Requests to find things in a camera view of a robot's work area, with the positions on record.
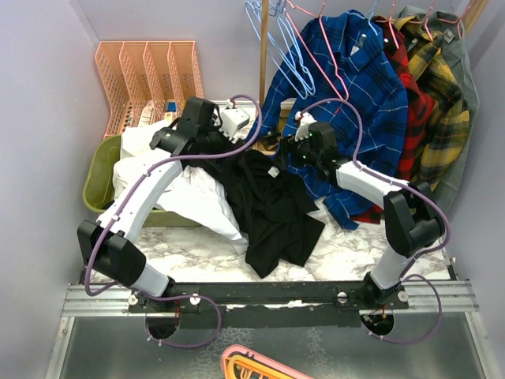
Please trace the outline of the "pink orange object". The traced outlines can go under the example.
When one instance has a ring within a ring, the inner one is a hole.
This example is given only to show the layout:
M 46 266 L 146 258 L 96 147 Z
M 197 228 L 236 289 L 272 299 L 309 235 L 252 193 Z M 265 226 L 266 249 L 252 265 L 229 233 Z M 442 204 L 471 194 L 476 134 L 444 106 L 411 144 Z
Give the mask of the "pink orange object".
M 239 344 L 225 349 L 220 366 L 225 378 L 310 378 L 309 375 Z

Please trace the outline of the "grey shirt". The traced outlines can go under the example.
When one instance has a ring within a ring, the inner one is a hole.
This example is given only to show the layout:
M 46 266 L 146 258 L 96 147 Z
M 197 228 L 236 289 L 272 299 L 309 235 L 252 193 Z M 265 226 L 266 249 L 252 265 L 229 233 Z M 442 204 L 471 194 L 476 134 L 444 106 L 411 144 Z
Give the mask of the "grey shirt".
M 443 11 L 428 12 L 414 6 L 406 6 L 399 12 L 398 17 L 413 15 L 417 15 L 421 18 L 421 26 L 423 26 L 426 32 L 440 32 L 442 34 L 442 55 L 450 66 L 458 84 L 461 86 L 464 100 L 469 109 L 469 136 L 463 150 L 455 162 L 452 163 L 437 187 L 435 189 L 431 188 L 436 203 L 447 212 L 453 205 L 461 185 L 468 156 L 473 122 L 479 107 L 479 99 L 473 83 L 465 42 L 463 38 L 459 36 L 456 28 L 455 22 L 457 17 L 451 13 Z

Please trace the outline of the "pink perforated file organizer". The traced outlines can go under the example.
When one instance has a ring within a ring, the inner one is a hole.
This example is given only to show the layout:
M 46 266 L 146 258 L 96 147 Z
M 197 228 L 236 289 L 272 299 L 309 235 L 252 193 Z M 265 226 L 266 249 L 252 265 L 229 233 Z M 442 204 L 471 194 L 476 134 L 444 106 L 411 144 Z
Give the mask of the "pink perforated file organizer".
M 95 63 L 110 107 L 105 138 L 138 126 L 149 103 L 158 121 L 168 103 L 174 103 L 180 114 L 189 97 L 204 96 L 192 40 L 102 41 Z

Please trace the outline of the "wooden clothes rack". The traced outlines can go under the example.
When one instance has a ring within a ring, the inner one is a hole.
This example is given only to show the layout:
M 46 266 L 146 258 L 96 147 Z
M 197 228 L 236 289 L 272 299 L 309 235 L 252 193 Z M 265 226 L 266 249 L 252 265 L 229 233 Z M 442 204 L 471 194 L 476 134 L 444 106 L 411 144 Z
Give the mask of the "wooden clothes rack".
M 259 75 L 259 95 L 260 104 L 263 105 L 266 96 L 267 84 L 267 33 L 268 33 L 268 1 L 260 1 L 258 5 L 260 14 L 260 75 Z M 289 116 L 293 102 L 291 99 L 281 103 L 279 106 L 279 116 L 275 128 L 271 129 L 267 135 L 259 139 L 253 147 L 264 155 L 273 156 L 279 145 L 282 131 Z

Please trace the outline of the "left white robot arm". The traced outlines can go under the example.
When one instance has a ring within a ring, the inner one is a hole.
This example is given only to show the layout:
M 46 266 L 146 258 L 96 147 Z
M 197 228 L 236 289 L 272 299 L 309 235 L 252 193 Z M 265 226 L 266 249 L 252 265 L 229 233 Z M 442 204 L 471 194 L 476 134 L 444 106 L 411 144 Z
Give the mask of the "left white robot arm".
M 197 180 L 195 189 L 178 185 L 173 195 L 166 190 L 191 163 L 201 174 L 208 174 L 243 152 L 245 146 L 236 134 L 248 123 L 248 113 L 236 107 L 234 99 L 220 108 L 193 96 L 180 117 L 153 133 L 149 150 L 137 157 L 137 178 L 97 220 L 84 220 L 77 228 L 87 295 L 96 296 L 110 285 L 121 284 L 147 295 L 154 310 L 172 307 L 173 279 L 150 265 L 135 245 L 156 205 L 172 205 L 175 211 L 227 238 L 238 253 L 247 250 L 249 237 L 241 231 L 224 188 L 216 180 Z M 92 289 L 92 272 L 108 277 L 110 284 Z

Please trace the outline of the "aluminium frame rail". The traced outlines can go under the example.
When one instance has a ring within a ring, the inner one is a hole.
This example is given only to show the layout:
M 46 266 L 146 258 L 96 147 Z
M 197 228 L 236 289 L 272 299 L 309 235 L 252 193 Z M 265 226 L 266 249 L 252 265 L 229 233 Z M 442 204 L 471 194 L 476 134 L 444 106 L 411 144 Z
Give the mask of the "aluminium frame rail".
M 385 310 L 386 337 L 362 327 L 224 328 L 217 304 L 184 295 L 155 305 L 113 287 L 68 288 L 49 378 L 221 378 L 239 344 L 313 378 L 496 378 L 497 365 L 467 281 L 405 283 L 406 310 Z M 370 311 L 359 313 L 360 321 Z

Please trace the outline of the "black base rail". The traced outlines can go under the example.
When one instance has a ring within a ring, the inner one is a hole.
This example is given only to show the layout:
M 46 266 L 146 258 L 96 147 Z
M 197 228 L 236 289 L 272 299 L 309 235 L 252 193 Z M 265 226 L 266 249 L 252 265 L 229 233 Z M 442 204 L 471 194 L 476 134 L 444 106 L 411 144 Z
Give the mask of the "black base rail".
M 224 328 L 354 328 L 361 323 L 361 311 L 408 308 L 404 286 L 373 300 L 361 281 L 179 282 L 171 294 L 197 294 L 213 300 L 222 314 Z

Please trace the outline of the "black shirt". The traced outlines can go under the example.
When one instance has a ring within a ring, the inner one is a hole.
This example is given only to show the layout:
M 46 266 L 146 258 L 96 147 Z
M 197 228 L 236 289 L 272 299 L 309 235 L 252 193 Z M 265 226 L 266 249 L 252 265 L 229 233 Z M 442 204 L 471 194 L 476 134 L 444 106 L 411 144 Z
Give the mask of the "black shirt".
M 220 182 L 241 231 L 249 238 L 245 262 L 260 278 L 281 260 L 304 266 L 325 224 L 309 214 L 318 207 L 303 180 L 255 149 L 189 163 Z

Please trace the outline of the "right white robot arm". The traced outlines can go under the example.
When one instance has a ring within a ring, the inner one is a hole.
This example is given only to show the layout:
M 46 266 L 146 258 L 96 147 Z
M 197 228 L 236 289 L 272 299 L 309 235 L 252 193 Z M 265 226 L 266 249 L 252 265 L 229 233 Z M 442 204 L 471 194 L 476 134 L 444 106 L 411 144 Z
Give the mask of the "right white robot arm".
M 312 167 L 321 180 L 349 190 L 383 211 L 387 248 L 360 289 L 362 302 L 370 308 L 388 303 L 415 257 L 447 232 L 427 183 L 399 181 L 340 154 L 327 122 L 305 124 L 295 135 L 284 137 L 279 155 L 284 165 Z

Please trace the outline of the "white shirt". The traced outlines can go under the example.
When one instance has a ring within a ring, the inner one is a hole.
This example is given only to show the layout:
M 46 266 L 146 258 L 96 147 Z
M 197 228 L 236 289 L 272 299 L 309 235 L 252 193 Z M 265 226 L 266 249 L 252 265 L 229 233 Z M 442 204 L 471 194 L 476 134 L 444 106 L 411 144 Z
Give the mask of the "white shirt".
M 159 121 L 123 132 L 120 158 L 113 169 L 114 199 L 118 199 L 143 171 L 169 156 L 168 152 L 157 152 L 149 146 L 154 133 L 168 125 L 167 121 Z M 187 166 L 164 190 L 155 207 L 177 213 L 222 235 L 238 254 L 245 253 L 249 246 L 247 234 L 241 232 L 226 200 L 223 185 L 201 167 Z

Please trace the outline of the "yellow plaid shirt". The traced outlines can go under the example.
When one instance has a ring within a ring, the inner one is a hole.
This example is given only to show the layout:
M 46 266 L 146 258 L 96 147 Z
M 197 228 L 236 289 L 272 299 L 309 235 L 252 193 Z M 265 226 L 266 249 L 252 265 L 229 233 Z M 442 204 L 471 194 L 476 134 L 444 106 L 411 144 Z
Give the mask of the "yellow plaid shirt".
M 435 189 L 467 141 L 469 109 L 442 55 L 442 34 L 426 32 L 417 15 L 400 16 L 393 25 L 405 37 L 408 69 L 418 88 L 434 99 L 425 135 L 414 150 L 412 176 Z

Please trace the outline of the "red plaid shirt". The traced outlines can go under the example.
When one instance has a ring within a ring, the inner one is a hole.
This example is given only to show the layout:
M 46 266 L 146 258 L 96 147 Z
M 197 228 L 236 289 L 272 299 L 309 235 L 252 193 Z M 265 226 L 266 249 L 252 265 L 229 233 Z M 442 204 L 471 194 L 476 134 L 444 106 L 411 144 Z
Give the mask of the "red plaid shirt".
M 363 122 L 358 159 L 383 174 L 409 180 L 413 150 L 424 136 L 434 101 L 409 72 L 401 32 L 382 17 L 367 22 L 356 11 L 347 16 L 342 71 Z

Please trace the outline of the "blue plaid shirt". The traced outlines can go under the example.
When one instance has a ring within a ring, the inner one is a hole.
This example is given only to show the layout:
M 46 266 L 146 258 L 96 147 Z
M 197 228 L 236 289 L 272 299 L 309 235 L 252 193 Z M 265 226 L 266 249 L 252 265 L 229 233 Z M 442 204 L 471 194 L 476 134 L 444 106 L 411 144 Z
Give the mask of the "blue plaid shirt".
M 364 135 L 363 122 L 359 111 L 351 103 L 346 75 L 342 71 L 342 60 L 346 57 L 347 19 L 346 12 L 337 17 L 315 18 L 301 30 L 302 55 L 315 81 L 315 94 L 306 99 L 298 97 L 287 79 L 277 70 L 261 108 L 263 121 L 253 126 L 259 130 L 259 137 L 264 137 L 275 128 L 281 103 L 293 99 L 294 105 L 283 135 L 295 134 L 297 125 L 294 115 L 308 110 L 318 122 L 331 124 L 340 154 L 356 155 L 358 158 Z

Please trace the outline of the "green plastic basket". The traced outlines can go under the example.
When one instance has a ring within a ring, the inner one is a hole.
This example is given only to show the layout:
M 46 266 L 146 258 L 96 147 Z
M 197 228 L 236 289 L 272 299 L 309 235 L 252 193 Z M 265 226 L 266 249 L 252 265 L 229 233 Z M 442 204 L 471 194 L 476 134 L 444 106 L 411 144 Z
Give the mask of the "green plastic basket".
M 84 184 L 83 201 L 89 210 L 102 214 L 114 200 L 113 168 L 120 158 L 121 137 L 109 136 L 103 140 L 92 157 L 88 177 Z M 143 227 L 198 227 L 196 221 L 174 212 L 154 210 Z

